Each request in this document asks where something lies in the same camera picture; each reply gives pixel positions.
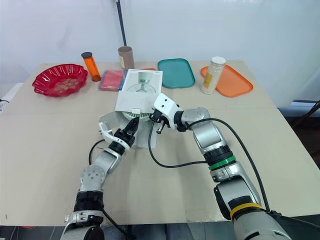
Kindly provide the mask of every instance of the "red plastic bowl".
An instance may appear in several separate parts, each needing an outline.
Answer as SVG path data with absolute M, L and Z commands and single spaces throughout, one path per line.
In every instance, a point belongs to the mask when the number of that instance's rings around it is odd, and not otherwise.
M 36 76 L 32 86 L 34 92 L 48 97 L 73 94 L 86 83 L 88 72 L 83 66 L 61 64 L 48 68 Z

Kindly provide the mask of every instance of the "beige table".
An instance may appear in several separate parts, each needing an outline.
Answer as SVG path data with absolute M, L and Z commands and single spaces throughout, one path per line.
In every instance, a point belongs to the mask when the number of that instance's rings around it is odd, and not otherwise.
M 287 216 L 319 214 L 320 171 L 246 65 L 238 60 L 228 63 L 253 83 L 251 93 L 235 98 L 202 94 L 200 69 L 206 61 L 191 62 L 195 86 L 162 92 L 183 109 L 209 109 L 211 116 L 238 132 L 260 172 L 271 209 Z M 101 139 L 98 118 L 113 111 L 116 103 L 116 92 L 99 91 L 98 83 L 90 80 L 68 97 L 35 94 L 35 76 L 53 65 L 42 64 L 0 116 L 1 225 L 64 224 L 89 150 Z M 103 72 L 119 69 L 120 64 L 98 67 Z M 155 68 L 156 62 L 137 62 L 136 67 Z M 220 129 L 259 189 L 240 145 L 228 129 Z M 158 136 L 154 154 L 170 165 L 203 160 L 191 132 L 168 129 Z M 146 149 L 131 149 L 107 178 L 104 203 L 119 224 L 222 221 L 214 186 L 204 164 L 161 168 Z

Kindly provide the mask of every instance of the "black pole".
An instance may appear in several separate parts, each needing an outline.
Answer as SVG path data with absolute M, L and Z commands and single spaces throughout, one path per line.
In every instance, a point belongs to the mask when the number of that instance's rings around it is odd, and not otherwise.
M 120 22 L 120 27 L 121 27 L 123 45 L 127 46 L 127 40 L 126 40 L 125 28 L 124 28 L 124 21 L 122 20 L 122 12 L 121 12 L 120 0 L 116 0 L 115 2 L 116 2 L 116 8 L 118 9 L 118 15 L 119 15 L 119 22 Z

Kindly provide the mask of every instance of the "teal tray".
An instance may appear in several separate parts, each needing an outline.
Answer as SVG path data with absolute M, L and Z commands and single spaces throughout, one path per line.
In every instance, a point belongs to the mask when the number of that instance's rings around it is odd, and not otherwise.
M 162 86 L 168 89 L 189 88 L 195 84 L 190 64 L 183 58 L 161 60 L 158 70 L 163 71 Z

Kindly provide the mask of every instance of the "jar with white lid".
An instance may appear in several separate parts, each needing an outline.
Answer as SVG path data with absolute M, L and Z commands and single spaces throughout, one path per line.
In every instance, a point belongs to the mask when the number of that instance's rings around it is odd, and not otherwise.
M 204 94 L 209 95 L 215 91 L 226 62 L 226 59 L 221 56 L 214 56 L 213 58 L 211 58 L 210 66 L 208 68 L 201 88 Z

